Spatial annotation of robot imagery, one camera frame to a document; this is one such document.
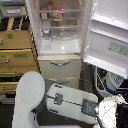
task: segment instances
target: floor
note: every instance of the floor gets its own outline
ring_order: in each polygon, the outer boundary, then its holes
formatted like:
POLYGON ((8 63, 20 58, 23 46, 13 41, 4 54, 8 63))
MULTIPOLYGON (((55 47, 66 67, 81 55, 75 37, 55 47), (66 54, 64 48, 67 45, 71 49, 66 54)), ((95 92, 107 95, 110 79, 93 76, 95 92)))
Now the floor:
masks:
MULTIPOLYGON (((92 75, 93 70, 90 65, 83 65, 79 89, 92 92, 92 75)), ((3 105, 0 103, 0 128, 11 128, 13 119, 14 105, 3 105)), ((93 125, 86 124, 74 119, 49 112, 47 109, 41 111, 37 116, 40 126, 43 125, 79 125, 81 128, 92 128, 93 125)))

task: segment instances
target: door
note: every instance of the door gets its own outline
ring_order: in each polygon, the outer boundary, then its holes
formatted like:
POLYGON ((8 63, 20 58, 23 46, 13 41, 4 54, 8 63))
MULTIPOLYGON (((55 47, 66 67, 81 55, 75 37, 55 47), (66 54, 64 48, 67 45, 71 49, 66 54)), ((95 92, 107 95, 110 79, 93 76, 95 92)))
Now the door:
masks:
POLYGON ((93 0, 87 9, 83 61, 127 79, 128 1, 93 0))

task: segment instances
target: shelf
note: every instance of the shelf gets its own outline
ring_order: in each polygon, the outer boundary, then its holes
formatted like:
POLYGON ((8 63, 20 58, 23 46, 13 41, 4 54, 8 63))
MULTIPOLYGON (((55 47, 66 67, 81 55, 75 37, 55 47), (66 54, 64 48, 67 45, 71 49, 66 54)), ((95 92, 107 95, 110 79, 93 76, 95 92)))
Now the shelf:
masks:
POLYGON ((112 33, 104 32, 104 31, 97 30, 97 29, 94 29, 94 28, 91 29, 91 32, 97 33, 97 34, 100 34, 100 35, 103 35, 103 36, 107 36, 107 37, 110 37, 110 38, 113 38, 113 39, 116 39, 116 40, 119 40, 119 41, 122 41, 122 42, 125 42, 125 43, 128 43, 128 39, 117 36, 117 35, 114 35, 112 33))
POLYGON ((44 40, 39 55, 80 53, 78 39, 68 41, 44 40))
POLYGON ((79 28, 79 25, 65 25, 65 26, 60 26, 60 27, 50 27, 50 29, 52 30, 58 30, 58 29, 78 29, 79 28))
POLYGON ((107 18, 107 17, 100 16, 100 15, 94 15, 92 17, 92 20, 96 20, 96 21, 99 21, 102 23, 106 23, 106 24, 109 24, 109 25, 112 25, 112 26, 115 26, 118 28, 128 30, 128 24, 118 21, 118 20, 115 20, 115 19, 107 18))
POLYGON ((71 12, 80 12, 79 9, 63 9, 63 10, 39 10, 38 13, 71 13, 71 12))
MULTIPOLYGON (((63 17, 62 21, 64 21, 64 20, 77 20, 77 19, 78 19, 77 17, 63 17)), ((50 16, 47 19, 42 19, 42 20, 52 20, 52 21, 54 21, 54 17, 50 16)))

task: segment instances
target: sticker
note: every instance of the sticker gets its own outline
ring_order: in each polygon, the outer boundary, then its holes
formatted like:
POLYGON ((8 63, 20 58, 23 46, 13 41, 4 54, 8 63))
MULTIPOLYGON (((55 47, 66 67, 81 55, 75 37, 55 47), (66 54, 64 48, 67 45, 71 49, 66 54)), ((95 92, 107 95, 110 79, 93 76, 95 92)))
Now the sticker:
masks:
POLYGON ((128 47, 122 46, 120 44, 110 42, 108 50, 128 57, 128 47))
POLYGON ((13 68, 8 68, 8 69, 10 69, 10 70, 11 70, 11 69, 13 69, 13 68))
POLYGON ((13 39, 13 35, 12 34, 7 34, 9 39, 13 39))
POLYGON ((6 56, 5 55, 1 55, 1 58, 5 58, 6 56))
POLYGON ((14 58, 28 58, 26 53, 13 54, 14 58))
POLYGON ((7 10, 7 13, 9 13, 9 14, 20 14, 20 9, 7 10))

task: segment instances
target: open refrigerator door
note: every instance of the open refrigerator door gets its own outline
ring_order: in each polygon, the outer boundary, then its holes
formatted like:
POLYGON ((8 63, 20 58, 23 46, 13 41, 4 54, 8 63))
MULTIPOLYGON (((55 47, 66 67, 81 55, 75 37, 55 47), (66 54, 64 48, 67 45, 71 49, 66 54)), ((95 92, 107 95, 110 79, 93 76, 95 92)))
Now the open refrigerator door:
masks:
POLYGON ((125 79, 128 78, 127 12, 127 0, 93 0, 82 53, 84 62, 125 79))

